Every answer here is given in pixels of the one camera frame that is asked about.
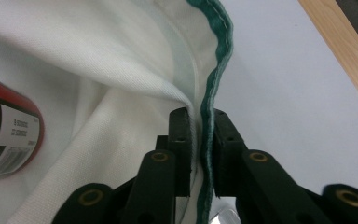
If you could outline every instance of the can label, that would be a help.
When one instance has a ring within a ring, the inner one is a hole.
[[[0,99],[0,175],[16,171],[28,160],[39,134],[36,114]]]

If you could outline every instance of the white cloth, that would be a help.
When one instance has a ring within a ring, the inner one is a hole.
[[[184,0],[0,1],[0,81],[46,124],[33,161],[0,177],[0,223],[50,223],[75,189],[134,177],[182,106],[195,197],[178,201],[176,220],[195,223],[200,104],[216,48],[207,18]]]

